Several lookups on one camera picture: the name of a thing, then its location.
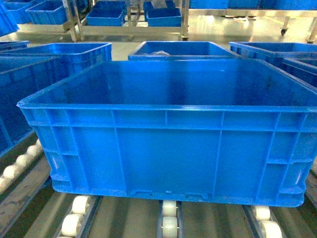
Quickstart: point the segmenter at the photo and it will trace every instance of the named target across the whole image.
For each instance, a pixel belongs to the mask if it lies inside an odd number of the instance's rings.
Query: blue bin
[[[15,18],[18,24],[31,22],[30,16],[25,12],[31,4],[28,2],[5,2],[5,7]]]
[[[228,7],[229,8],[259,8],[261,0],[229,0]]]
[[[0,57],[0,157],[33,132],[17,102],[61,80],[60,67],[52,57]]]
[[[317,45],[273,42],[229,42],[231,51],[281,67],[283,58],[317,58]]]
[[[122,26],[125,23],[123,9],[93,9],[86,17],[89,26]]]
[[[62,25],[67,21],[62,1],[45,1],[26,10],[33,24]]]
[[[281,68],[317,88],[317,59],[284,59]]]
[[[0,1],[0,37],[15,32],[18,29],[13,15],[8,12],[4,3]]]
[[[228,0],[190,0],[192,9],[227,9]]]
[[[60,56],[63,75],[78,73],[96,63],[111,60],[111,43],[53,43],[26,49],[0,52],[0,56]]]
[[[111,61],[18,103],[59,192],[299,206],[317,90],[263,60]]]
[[[158,8],[147,11],[149,26],[180,27],[182,14],[178,8]]]
[[[29,43],[29,41],[2,41],[0,42],[0,51],[27,48]]]
[[[160,51],[169,55],[153,55]],[[129,60],[199,60],[240,56],[213,42],[145,41],[128,57]]]
[[[275,0],[274,9],[317,10],[316,0]]]
[[[175,3],[174,3],[173,0],[166,0],[165,3],[166,3],[167,8],[176,8]],[[144,10],[144,19],[145,19],[145,21],[148,21],[147,12],[148,12],[148,10],[150,10],[150,9],[154,9],[154,7],[153,7],[153,5],[152,5],[152,2],[151,2],[151,1],[145,1],[145,2],[143,3],[143,10]]]

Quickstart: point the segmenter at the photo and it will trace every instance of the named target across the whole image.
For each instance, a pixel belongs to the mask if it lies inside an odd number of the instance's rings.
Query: floor
[[[225,48],[229,48],[230,41],[262,41],[262,42],[306,42],[311,28],[312,18],[291,19],[289,30],[286,35],[281,36],[281,28],[284,18],[282,17],[259,17],[257,20],[245,22],[236,21],[220,16],[190,16],[189,18],[189,40],[190,41],[212,41]],[[25,33],[12,33],[1,37],[0,40],[28,40],[32,45],[47,44],[52,42],[71,42],[67,35],[38,35]],[[142,41],[177,41],[178,37],[134,37],[129,41],[128,37],[104,37],[87,36],[85,42],[113,42],[113,60],[127,60],[130,52]]]

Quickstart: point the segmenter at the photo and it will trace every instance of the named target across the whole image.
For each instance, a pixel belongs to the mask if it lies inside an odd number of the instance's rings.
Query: rack leg
[[[182,9],[182,25],[181,25],[181,37],[183,41],[187,41],[188,36],[188,17],[189,17],[189,0],[181,1]]]
[[[285,17],[284,25],[283,25],[282,30],[281,30],[281,35],[282,35],[282,36],[284,36],[285,33],[286,33],[287,30],[288,30],[287,25],[288,25],[289,20],[290,20],[290,17],[289,17],[289,16]]]
[[[317,17],[314,18],[313,22],[315,22],[315,25],[313,27],[311,36],[307,40],[308,44],[314,43],[314,41],[316,40],[316,36],[317,36]]]

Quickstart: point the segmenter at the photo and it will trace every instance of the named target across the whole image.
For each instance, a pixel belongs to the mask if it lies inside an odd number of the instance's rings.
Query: empty crate
[[[0,156],[32,132],[17,102],[61,80],[60,66],[52,57],[0,57]]]
[[[24,24],[31,21],[30,16],[25,12],[32,5],[28,2],[5,2],[5,7],[13,15],[18,24]]]
[[[33,24],[62,25],[67,21],[62,1],[45,1],[26,10]]]
[[[149,26],[180,27],[182,15],[179,8],[159,8],[147,11]]]
[[[104,62],[18,103],[60,192],[299,206],[317,90],[254,59]]]
[[[317,59],[284,59],[281,68],[317,87]]]
[[[123,9],[93,9],[86,17],[89,26],[122,26],[125,22]]]
[[[273,42],[229,42],[231,51],[281,67],[283,58],[317,58],[317,45]]]
[[[198,60],[239,57],[212,42],[145,41],[129,60]]]
[[[111,60],[111,43],[53,43],[26,49],[0,52],[3,56],[59,56],[64,65],[63,75],[82,71],[98,62]]]
[[[0,42],[0,51],[27,48],[29,43],[29,41],[2,41]]]

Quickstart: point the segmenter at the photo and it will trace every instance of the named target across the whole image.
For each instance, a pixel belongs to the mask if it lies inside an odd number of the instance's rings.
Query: caster wheel
[[[176,217],[176,209],[176,201],[163,201],[162,213],[164,217]]]
[[[18,165],[9,165],[3,171],[3,177],[7,179],[15,179],[22,173],[23,168]]]
[[[282,230],[278,223],[272,221],[259,221],[264,238],[282,238]]]
[[[41,154],[43,152],[43,149],[41,146],[38,146],[38,145],[31,145],[29,146],[28,150],[26,151],[26,153],[28,155],[31,155],[31,156],[38,156],[39,154]]]
[[[163,238],[177,238],[177,218],[163,217]]]
[[[281,30],[281,35],[284,36],[286,34],[286,31],[287,31],[286,29],[282,29]]]
[[[71,211],[76,214],[85,215],[91,203],[90,196],[77,196],[73,201]]]
[[[268,221],[271,217],[270,209],[267,206],[253,206],[252,210],[257,221]]]
[[[25,168],[32,162],[33,159],[34,159],[33,156],[28,155],[28,154],[24,154],[24,155],[18,156],[18,158],[16,158],[15,163],[18,166]]]
[[[81,214],[69,214],[65,217],[61,225],[63,236],[75,237],[80,231],[84,216]]]

